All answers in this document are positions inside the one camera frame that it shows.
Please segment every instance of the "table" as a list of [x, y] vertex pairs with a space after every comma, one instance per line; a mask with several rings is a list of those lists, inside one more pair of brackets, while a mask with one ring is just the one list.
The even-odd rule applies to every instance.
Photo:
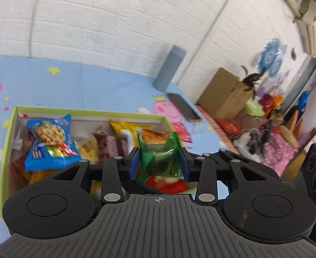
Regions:
[[[0, 161], [13, 106], [159, 112], [168, 118], [175, 117], [174, 111], [161, 103], [168, 101], [164, 92], [154, 89], [152, 82], [151, 77], [79, 63], [0, 56]], [[167, 92], [181, 94], [193, 106], [175, 84], [170, 83]], [[226, 147], [205, 119], [193, 123], [178, 115], [177, 120], [190, 134], [192, 143], [185, 142], [190, 152], [213, 153]], [[227, 187], [221, 182], [218, 182], [218, 194], [219, 199], [228, 195]], [[0, 243], [9, 236], [0, 218]]]

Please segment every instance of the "green box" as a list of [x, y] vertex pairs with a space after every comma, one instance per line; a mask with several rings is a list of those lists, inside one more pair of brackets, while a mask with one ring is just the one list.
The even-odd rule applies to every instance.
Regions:
[[10, 117], [10, 124], [5, 136], [2, 162], [0, 165], [0, 216], [2, 208], [8, 197], [19, 191], [19, 187], [10, 172], [10, 156], [12, 143], [15, 139], [20, 125], [24, 123], [26, 114], [29, 118], [60, 118], [66, 114], [71, 115], [70, 134], [73, 138], [88, 138], [99, 125], [109, 134], [114, 131], [108, 121], [137, 122], [140, 124], [152, 124], [151, 130], [156, 132], [174, 131], [170, 121], [163, 115], [136, 114], [127, 112], [95, 111], [95, 110], [73, 110], [56, 109], [50, 107], [24, 107], [15, 106]]

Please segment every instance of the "cylindrical bottle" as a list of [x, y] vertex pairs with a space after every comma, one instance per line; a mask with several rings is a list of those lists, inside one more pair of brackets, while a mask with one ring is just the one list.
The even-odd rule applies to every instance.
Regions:
[[166, 91], [166, 88], [171, 82], [185, 55], [186, 51], [184, 49], [176, 45], [171, 48], [163, 66], [161, 66], [160, 71], [153, 82], [153, 87], [155, 89]]

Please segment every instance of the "green snack package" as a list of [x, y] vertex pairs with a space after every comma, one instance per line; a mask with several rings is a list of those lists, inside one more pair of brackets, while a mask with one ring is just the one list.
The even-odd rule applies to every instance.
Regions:
[[165, 144], [147, 144], [138, 133], [141, 168], [139, 180], [145, 182], [150, 175], [181, 177], [178, 150], [181, 148], [176, 132], [169, 134]]

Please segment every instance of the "cardboard box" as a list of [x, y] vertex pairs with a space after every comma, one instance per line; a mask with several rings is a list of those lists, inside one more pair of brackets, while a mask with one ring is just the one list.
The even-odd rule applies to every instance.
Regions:
[[102, 125], [102, 129], [107, 133], [114, 134], [113, 128], [108, 123], [110, 119], [137, 122], [140, 124], [152, 124], [151, 129], [156, 132], [174, 131], [173, 126], [165, 116], [156, 114], [16, 106], [12, 111], [10, 125], [6, 132], [2, 162], [0, 165], [0, 216], [2, 216], [2, 209], [6, 199], [20, 190], [18, 182], [10, 171], [10, 156], [12, 143], [20, 126], [25, 123], [25, 117], [54, 119], [63, 117], [66, 114], [71, 114], [70, 135], [72, 139], [90, 137], [99, 125]]
[[245, 91], [247, 85], [238, 76], [220, 68], [198, 100], [213, 118], [234, 120], [243, 109], [252, 91]]

